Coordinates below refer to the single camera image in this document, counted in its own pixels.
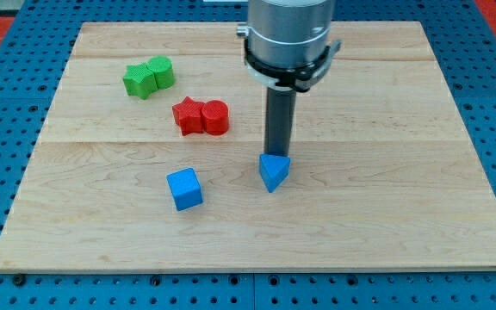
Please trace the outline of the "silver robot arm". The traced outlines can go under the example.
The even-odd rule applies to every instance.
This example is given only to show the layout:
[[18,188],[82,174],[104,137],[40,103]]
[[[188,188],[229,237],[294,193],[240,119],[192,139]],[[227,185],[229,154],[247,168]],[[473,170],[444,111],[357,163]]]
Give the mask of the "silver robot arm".
[[328,42],[334,0],[250,0],[237,27],[250,75],[278,91],[307,92],[328,72],[341,41]]

